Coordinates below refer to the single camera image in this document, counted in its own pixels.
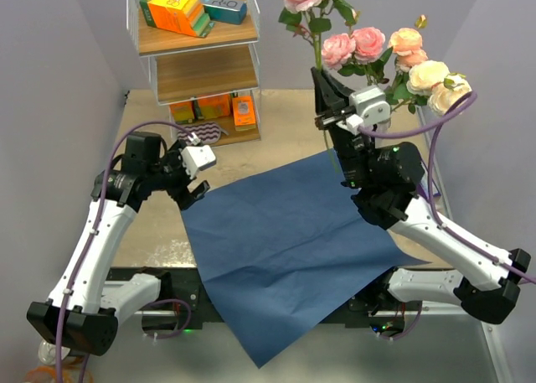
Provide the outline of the pink double rose stem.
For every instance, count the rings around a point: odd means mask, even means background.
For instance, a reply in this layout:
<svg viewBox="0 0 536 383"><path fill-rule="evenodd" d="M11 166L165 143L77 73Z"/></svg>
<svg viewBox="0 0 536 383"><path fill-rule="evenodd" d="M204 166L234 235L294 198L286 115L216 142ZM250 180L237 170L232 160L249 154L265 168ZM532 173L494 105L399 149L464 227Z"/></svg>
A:
<svg viewBox="0 0 536 383"><path fill-rule="evenodd" d="M387 85L384 67L391 52L384 52L385 40L384 33L374 27L335 34L323 42L323 64L344 77L364 76L368 85Z"/></svg>

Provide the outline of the peach rose stem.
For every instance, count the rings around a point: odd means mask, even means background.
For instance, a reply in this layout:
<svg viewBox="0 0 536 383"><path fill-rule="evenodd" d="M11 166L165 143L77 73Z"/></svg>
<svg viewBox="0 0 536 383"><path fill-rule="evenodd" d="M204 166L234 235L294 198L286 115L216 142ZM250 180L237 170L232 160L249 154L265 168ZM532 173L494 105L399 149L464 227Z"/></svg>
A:
<svg viewBox="0 0 536 383"><path fill-rule="evenodd" d="M400 28L389 38L388 47L394 55L395 77L391 86L385 89L392 105L398 105L401 98L394 98L394 92L401 86L406 86L410 70L426 60L428 55L423 49L423 37L420 31L426 28L428 18L421 14L413 28Z"/></svg>

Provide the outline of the pink bud rose stem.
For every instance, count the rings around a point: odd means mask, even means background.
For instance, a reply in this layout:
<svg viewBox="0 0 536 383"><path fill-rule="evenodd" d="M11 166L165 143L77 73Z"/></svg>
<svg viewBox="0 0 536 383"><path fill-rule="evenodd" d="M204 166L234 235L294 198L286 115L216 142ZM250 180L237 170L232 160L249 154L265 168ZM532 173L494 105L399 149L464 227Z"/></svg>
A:
<svg viewBox="0 0 536 383"><path fill-rule="evenodd" d="M278 18L279 23L286 25L286 30L294 36L300 36L313 48L314 67L321 70L322 35L332 29L331 21L327 18L332 10L349 20L351 26L357 23L358 15L349 14L351 5L345 0L282 0L284 8Z"/></svg>

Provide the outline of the blue wrapping paper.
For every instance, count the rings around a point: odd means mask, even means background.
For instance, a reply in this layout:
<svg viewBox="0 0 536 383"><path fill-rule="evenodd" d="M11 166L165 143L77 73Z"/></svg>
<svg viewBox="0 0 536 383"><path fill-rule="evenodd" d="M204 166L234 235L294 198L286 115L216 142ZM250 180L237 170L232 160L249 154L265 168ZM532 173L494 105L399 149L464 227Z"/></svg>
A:
<svg viewBox="0 0 536 383"><path fill-rule="evenodd" d="M182 220L210 300L259 367L376 277L419 264L358 214L327 153L209 191Z"/></svg>

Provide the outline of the cream white rose stem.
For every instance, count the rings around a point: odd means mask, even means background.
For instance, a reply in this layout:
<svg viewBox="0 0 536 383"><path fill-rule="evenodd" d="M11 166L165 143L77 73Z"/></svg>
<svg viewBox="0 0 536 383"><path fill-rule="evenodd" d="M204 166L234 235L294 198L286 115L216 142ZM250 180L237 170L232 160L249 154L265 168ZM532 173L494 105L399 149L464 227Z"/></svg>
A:
<svg viewBox="0 0 536 383"><path fill-rule="evenodd" d="M396 77L390 92L393 107L406 105L411 113L417 106L427 106L437 116L444 116L451 106L472 87L464 75L452 73L442 61L425 60L409 67L396 64Z"/></svg>

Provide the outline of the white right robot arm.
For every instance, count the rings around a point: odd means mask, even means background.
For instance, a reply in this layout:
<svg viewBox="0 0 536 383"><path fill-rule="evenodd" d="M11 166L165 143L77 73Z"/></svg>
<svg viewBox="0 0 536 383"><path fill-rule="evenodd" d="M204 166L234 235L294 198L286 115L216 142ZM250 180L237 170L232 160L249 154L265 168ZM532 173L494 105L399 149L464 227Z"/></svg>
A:
<svg viewBox="0 0 536 383"><path fill-rule="evenodd" d="M448 270L393 267L358 293L373 310L410 302L445 303L468 315L500 324L514 310L531 256L508 251L473 235L437 212L422 196L425 176L419 149L406 133L381 133L391 118L384 91L369 86L354 91L326 70L311 69L315 123L332 139L344 187L371 225L402 235L450 265Z"/></svg>

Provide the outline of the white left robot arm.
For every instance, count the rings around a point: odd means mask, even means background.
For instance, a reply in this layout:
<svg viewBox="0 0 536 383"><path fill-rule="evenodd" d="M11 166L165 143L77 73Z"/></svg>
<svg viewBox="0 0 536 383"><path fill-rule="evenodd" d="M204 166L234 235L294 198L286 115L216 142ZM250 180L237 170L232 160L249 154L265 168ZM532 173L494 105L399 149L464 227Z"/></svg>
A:
<svg viewBox="0 0 536 383"><path fill-rule="evenodd" d="M45 342L102 356L134 313L149 304L164 309L172 303L172 278L161 269L143 267L110 292L104 291L105 282L142 203L164 191L180 210L187 210L209 191L209 183L194 190L188 186L215 164L212 148L196 135L171 147L153 132L126 137L124 153L95 178L85 227L62 277L45 301L29 305L27 320Z"/></svg>

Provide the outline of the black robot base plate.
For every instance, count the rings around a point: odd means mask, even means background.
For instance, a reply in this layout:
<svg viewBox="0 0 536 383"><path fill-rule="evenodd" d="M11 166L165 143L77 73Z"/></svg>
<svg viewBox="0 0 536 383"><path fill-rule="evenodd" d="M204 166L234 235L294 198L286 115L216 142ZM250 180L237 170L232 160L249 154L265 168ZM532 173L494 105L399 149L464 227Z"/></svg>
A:
<svg viewBox="0 0 536 383"><path fill-rule="evenodd" d="M201 282L195 267L164 268L164 294L160 299L180 299L192 309L188 327L201 329L206 323L221 323L219 315ZM386 290L387 279L394 269L391 268L369 285L353 295L349 300L333 310L322 322L341 324L349 329L371 328L374 332L394 334L406 326L405 318L412 312L421 310L418 301L402 303L392 297ZM163 304L154 308L142 308L144 316L142 327L148 329L172 330L182 325L187 312L180 304Z"/></svg>

